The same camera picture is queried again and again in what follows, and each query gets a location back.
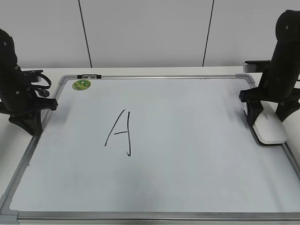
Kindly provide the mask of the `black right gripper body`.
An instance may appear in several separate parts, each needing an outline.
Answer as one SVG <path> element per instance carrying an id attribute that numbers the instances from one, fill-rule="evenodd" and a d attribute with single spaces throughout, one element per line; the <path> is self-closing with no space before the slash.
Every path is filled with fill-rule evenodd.
<path id="1" fill-rule="evenodd" d="M 241 102 L 270 101 L 275 103 L 287 103 L 292 100 L 299 101 L 300 89 L 295 88 L 296 79 L 262 77 L 258 87 L 241 90 L 239 99 Z"/>

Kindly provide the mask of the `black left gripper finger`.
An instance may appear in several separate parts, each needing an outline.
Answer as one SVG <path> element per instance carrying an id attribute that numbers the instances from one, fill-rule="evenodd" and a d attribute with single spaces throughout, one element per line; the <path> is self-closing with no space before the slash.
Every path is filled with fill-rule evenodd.
<path id="1" fill-rule="evenodd" d="M 37 110 L 20 116 L 10 116 L 9 122 L 13 123 L 31 136 L 42 134 L 41 111 Z"/>

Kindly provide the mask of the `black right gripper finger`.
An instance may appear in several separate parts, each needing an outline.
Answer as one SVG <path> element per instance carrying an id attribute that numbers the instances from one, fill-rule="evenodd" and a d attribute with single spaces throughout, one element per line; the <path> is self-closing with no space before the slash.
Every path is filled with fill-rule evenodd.
<path id="1" fill-rule="evenodd" d="M 260 115 L 260 113 L 263 111 L 263 106 L 260 100 L 255 101 L 248 101 L 246 102 L 247 106 L 247 123 L 250 127 L 252 127 Z"/>
<path id="2" fill-rule="evenodd" d="M 276 115 L 283 122 L 286 118 L 288 118 L 291 114 L 298 110 L 298 102 L 290 101 L 286 103 L 279 103 L 276 109 Z"/>

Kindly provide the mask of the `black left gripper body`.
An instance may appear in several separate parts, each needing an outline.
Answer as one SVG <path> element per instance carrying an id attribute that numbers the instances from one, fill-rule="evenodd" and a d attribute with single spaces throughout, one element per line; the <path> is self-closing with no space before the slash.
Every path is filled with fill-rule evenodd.
<path id="1" fill-rule="evenodd" d="M 0 113 L 12 116 L 21 116 L 39 110 L 50 109 L 55 111 L 58 107 L 54 98 L 38 97 L 34 91 L 7 92 L 0 95 Z"/>

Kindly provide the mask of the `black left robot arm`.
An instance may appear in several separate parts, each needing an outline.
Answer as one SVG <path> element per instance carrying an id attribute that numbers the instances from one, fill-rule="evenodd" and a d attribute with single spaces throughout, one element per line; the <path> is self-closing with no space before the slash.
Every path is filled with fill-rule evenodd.
<path id="1" fill-rule="evenodd" d="M 57 100 L 49 98 L 51 80 L 43 70 L 22 71 L 13 38 L 0 31 L 0 113 L 30 135 L 41 135 L 41 111 L 55 111 Z"/>

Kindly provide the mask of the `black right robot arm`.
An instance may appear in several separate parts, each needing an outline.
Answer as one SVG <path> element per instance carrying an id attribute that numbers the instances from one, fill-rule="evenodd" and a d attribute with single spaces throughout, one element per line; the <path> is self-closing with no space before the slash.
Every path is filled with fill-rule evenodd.
<path id="1" fill-rule="evenodd" d="M 276 115 L 284 121 L 300 108 L 300 90 L 295 87 L 300 75 L 300 13 L 283 12 L 276 23 L 277 43 L 257 87 L 242 90 L 241 102 L 247 106 L 247 123 L 253 126 L 263 112 L 262 101 L 277 103 Z"/>

